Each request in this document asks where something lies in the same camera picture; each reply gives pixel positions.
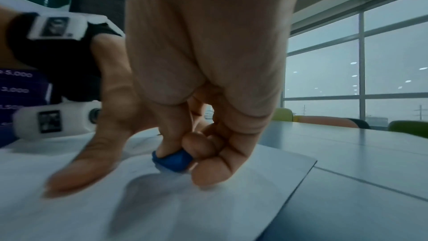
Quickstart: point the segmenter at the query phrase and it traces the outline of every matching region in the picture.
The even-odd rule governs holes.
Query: hand
[[[136,95],[122,37],[100,34],[93,38],[91,52],[102,75],[103,108],[94,137],[81,153],[47,182],[51,191],[80,188],[104,177],[119,163],[123,147],[137,132],[157,126],[156,119]],[[204,110],[194,98],[192,107]],[[195,125],[203,112],[194,116]]]
[[[249,158],[282,89],[296,0],[127,0],[136,90],[155,114],[164,157],[184,147],[193,182],[230,178]],[[211,104],[214,124],[192,132],[187,99]]]

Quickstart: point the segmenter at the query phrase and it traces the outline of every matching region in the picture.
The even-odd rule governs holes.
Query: utility pole
[[[424,119],[424,116],[426,116],[425,114],[422,114],[422,112],[424,112],[424,111],[428,111],[428,109],[423,109],[423,108],[422,108],[422,105],[420,104],[420,105],[419,105],[419,109],[415,109],[415,110],[413,110],[413,111],[419,111],[419,114],[418,114],[418,115],[415,115],[415,116],[418,116],[418,117],[419,117],[419,120],[420,120],[420,121],[422,121],[422,120]]]

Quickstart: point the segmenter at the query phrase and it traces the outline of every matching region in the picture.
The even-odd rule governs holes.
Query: orange chair
[[[300,122],[313,125],[331,125],[340,127],[358,128],[353,121],[344,118],[323,117],[323,116],[294,116],[293,122]]]

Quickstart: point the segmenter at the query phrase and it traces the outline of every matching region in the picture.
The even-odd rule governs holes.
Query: gray table
[[[259,144],[317,164],[260,241],[428,240],[428,140],[273,121]]]

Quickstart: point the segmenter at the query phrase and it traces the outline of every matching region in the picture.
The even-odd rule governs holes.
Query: window frame
[[[409,19],[406,21],[402,21],[399,23],[394,23],[388,26],[379,27],[376,29],[371,29],[365,31],[364,28],[364,13],[368,10],[380,7],[382,5],[394,2],[396,0],[373,0],[369,1],[361,6],[350,9],[346,12],[339,13],[333,17],[329,17],[325,20],[318,21],[314,24],[310,24],[304,28],[296,29],[292,31],[290,37],[294,37],[299,34],[303,34],[305,32],[311,31],[313,29],[317,29],[319,27],[329,25],[336,21],[354,16],[358,14],[359,17],[359,33],[350,35],[347,37],[342,37],[340,39],[336,39],[329,42],[324,42],[315,46],[310,46],[307,48],[303,48],[300,50],[296,50],[293,52],[289,52],[287,56],[294,56],[322,48],[326,48],[329,46],[334,46],[338,44],[342,44],[350,41],[359,41],[359,94],[358,95],[349,95],[349,96],[314,96],[314,97],[298,97],[298,98],[285,98],[285,78],[282,85],[282,93],[281,93],[281,103],[280,106],[284,107],[285,101],[309,101],[309,100],[359,100],[359,115],[361,120],[366,120],[366,100],[375,100],[375,99],[411,99],[411,98],[428,98],[428,92],[418,92],[418,93],[392,93],[392,94],[366,94],[366,60],[365,60],[365,38],[394,31],[397,29],[402,29],[414,25],[419,25],[422,23],[428,22],[428,15],[416,17],[413,19]]]

